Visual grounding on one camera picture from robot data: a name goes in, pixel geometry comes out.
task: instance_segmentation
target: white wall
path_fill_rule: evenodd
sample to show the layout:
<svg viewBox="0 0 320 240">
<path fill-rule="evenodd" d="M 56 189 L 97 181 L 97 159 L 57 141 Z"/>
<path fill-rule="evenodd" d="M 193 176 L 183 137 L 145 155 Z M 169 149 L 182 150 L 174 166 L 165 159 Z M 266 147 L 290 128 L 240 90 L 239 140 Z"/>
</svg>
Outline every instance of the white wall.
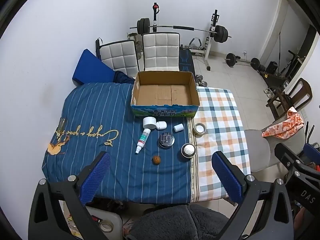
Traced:
<svg viewBox="0 0 320 240">
<path fill-rule="evenodd" d="M 308 28 L 308 20 L 298 17 L 292 7 L 288 5 L 287 13 L 281 28 L 281 58 L 279 72 L 281 72 L 292 59 L 292 54 L 290 54 L 288 50 L 291 50 L 294 53 L 299 52 L 307 35 Z M 279 35 L 269 58 L 266 62 L 261 63 L 267 67 L 270 61 L 275 61 L 279 64 Z"/>
<path fill-rule="evenodd" d="M 95 40 L 126 39 L 124 0 L 28 0 L 0 39 L 0 206 L 27 239 L 34 191 L 71 77 Z"/>
<path fill-rule="evenodd" d="M 218 10 L 218 24 L 228 29 L 232 36 L 225 43 L 212 44 L 211 50 L 222 53 L 232 52 L 248 59 L 258 57 L 273 23 L 279 0 L 129 0 L 130 26 L 136 26 L 140 18 L 153 20 L 152 5 L 160 6 L 158 25 L 183 25 L 198 29 L 209 29 L 211 16 Z M 179 31 L 180 42 L 189 44 L 193 37 L 203 41 L 207 33 Z"/>
<path fill-rule="evenodd" d="M 309 121 L 309 130 L 313 125 L 315 128 L 310 137 L 310 143 L 318 142 L 320 143 L 320 82 L 319 82 L 319 61 L 320 61 L 320 39 L 316 44 L 316 47 L 307 62 L 307 65 L 301 72 L 300 76 L 297 78 L 303 78 L 306 80 L 312 90 L 312 100 L 303 108 L 304 109 L 304 119 L 305 121 Z"/>
</svg>

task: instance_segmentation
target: bed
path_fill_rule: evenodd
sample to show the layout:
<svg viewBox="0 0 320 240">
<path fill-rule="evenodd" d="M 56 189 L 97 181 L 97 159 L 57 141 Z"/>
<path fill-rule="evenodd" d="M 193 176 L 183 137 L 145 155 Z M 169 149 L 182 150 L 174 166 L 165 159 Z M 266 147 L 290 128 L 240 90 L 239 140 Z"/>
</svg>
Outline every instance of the bed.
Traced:
<svg viewBox="0 0 320 240">
<path fill-rule="evenodd" d="M 58 138 L 54 133 L 42 165 L 50 182 L 79 174 L 100 151 L 111 154 L 111 167 L 96 196 L 121 201 L 190 203 L 226 197 L 211 165 L 212 153 L 219 150 L 245 175 L 250 174 L 244 129 L 230 90 L 197 87 L 196 116 L 157 117 L 167 122 L 167 129 L 152 130 L 145 147 L 135 154 L 143 118 L 131 110 L 132 88 L 132 84 L 90 83 L 69 94 L 61 115 L 67 119 L 64 132 Z M 197 122 L 207 127 L 200 137 L 192 132 Z M 173 126 L 180 123 L 184 130 L 175 133 Z M 175 137 L 169 149 L 158 146 L 165 131 Z M 186 142 L 196 145 L 190 160 L 180 152 Z M 154 155 L 160 156 L 159 165 L 152 163 Z"/>
<path fill-rule="evenodd" d="M 179 154 L 181 146 L 189 142 L 187 119 L 157 118 L 167 122 L 167 129 L 153 130 L 145 147 L 135 154 L 143 132 L 143 118 L 132 113 L 132 87 L 89 83 L 75 88 L 63 106 L 61 117 L 67 119 L 64 132 L 59 138 L 55 132 L 51 140 L 53 146 L 61 145 L 61 149 L 55 155 L 46 151 L 44 175 L 50 182 L 65 180 L 69 175 L 79 174 L 100 151 L 106 151 L 111 154 L 111 168 L 97 190 L 97 197 L 139 203 L 188 203 L 191 162 Z M 174 145 L 159 148 L 160 133 L 172 132 L 179 123 L 183 123 L 185 130 L 174 134 Z M 154 155 L 161 156 L 160 165 L 152 163 Z"/>
</svg>

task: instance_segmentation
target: white chair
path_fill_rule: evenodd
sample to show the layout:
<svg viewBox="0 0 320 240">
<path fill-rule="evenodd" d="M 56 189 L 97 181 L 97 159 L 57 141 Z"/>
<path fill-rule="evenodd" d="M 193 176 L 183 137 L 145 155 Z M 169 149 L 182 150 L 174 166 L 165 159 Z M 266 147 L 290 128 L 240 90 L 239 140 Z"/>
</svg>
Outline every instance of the white chair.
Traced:
<svg viewBox="0 0 320 240">
<path fill-rule="evenodd" d="M 129 77 L 139 72 L 136 46 L 133 40 L 116 41 L 104 45 L 96 44 L 96 54 L 104 64 L 115 71 L 121 71 Z"/>
<path fill-rule="evenodd" d="M 271 125 L 281 123 L 285 120 L 287 120 L 287 116 L 283 116 Z M 275 156 L 275 147 L 278 143 L 283 143 L 295 154 L 300 153 L 305 144 L 305 134 L 302 128 L 290 138 L 282 140 L 274 136 L 262 137 L 262 133 L 268 127 L 262 130 L 244 131 L 252 172 L 263 170 L 280 162 Z"/>
<path fill-rule="evenodd" d="M 179 33 L 143 34 L 144 70 L 179 71 L 179 45 Z"/>
</svg>

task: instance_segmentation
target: weight plate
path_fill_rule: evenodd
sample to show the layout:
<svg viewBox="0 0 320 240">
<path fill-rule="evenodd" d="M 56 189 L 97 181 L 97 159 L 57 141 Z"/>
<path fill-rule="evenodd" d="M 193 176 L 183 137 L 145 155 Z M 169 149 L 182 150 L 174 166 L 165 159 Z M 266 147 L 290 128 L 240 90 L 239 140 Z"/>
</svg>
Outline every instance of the weight plate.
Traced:
<svg viewBox="0 0 320 240">
<path fill-rule="evenodd" d="M 222 38 L 223 38 L 223 28 L 220 25 L 216 25 L 214 31 L 216 32 L 216 34 L 214 35 L 213 39 L 215 42 L 221 42 Z"/>
<path fill-rule="evenodd" d="M 222 38 L 221 43 L 224 43 L 227 41 L 229 34 L 228 34 L 228 30 L 225 27 L 222 27 L 222 28 L 223 28 L 223 38 Z"/>
<path fill-rule="evenodd" d="M 196 83 L 201 83 L 203 81 L 203 76 L 202 75 L 196 75 Z"/>
<path fill-rule="evenodd" d="M 150 33 L 150 19 L 145 18 L 144 19 L 144 25 L 143 25 L 143 33 Z"/>
<path fill-rule="evenodd" d="M 140 34 L 140 20 L 137 21 L 137 33 Z"/>
<path fill-rule="evenodd" d="M 208 86 L 208 83 L 206 81 L 202 81 L 200 84 L 199 84 L 199 87 L 207 87 Z"/>
<path fill-rule="evenodd" d="M 139 24 L 139 31 L 140 31 L 140 35 L 143 35 L 144 34 L 144 32 L 143 32 L 143 28 L 144 28 L 144 18 L 141 18 L 140 19 L 140 24 Z"/>
<path fill-rule="evenodd" d="M 258 70 L 261 71 L 261 72 L 264 72 L 265 71 L 264 65 L 260 64 Z"/>
<path fill-rule="evenodd" d="M 226 63 L 229 67 L 233 67 L 236 64 L 236 56 L 233 53 L 228 53 L 226 56 Z"/>
<path fill-rule="evenodd" d="M 250 65 L 252 66 L 252 68 L 254 70 L 258 70 L 259 66 L 260 66 L 260 60 L 258 60 L 256 57 L 254 57 L 252 60 L 251 60 L 251 63 Z"/>
<path fill-rule="evenodd" d="M 224 26 L 221 26 L 221 27 L 222 27 L 222 30 L 223 30 L 223 36 L 222 36 L 222 39 L 221 39 L 220 43 L 224 43 L 228 38 L 228 31 Z"/>
</svg>

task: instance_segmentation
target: gray chair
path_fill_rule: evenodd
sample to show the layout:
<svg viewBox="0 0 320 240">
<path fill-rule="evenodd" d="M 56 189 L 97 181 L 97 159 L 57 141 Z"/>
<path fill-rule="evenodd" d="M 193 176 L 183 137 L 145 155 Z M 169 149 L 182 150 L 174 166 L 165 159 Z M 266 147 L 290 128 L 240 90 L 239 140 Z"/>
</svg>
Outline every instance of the gray chair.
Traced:
<svg viewBox="0 0 320 240">
<path fill-rule="evenodd" d="M 271 125 L 281 123 L 286 119 L 287 116 L 284 116 Z M 278 143 L 283 143 L 295 154 L 300 153 L 305 144 L 305 134 L 303 129 L 300 129 L 289 139 L 282 140 L 274 136 L 262 137 L 262 133 L 268 127 L 262 130 L 244 131 L 248 146 L 251 172 L 263 170 L 280 162 L 275 156 L 275 147 Z"/>
</svg>

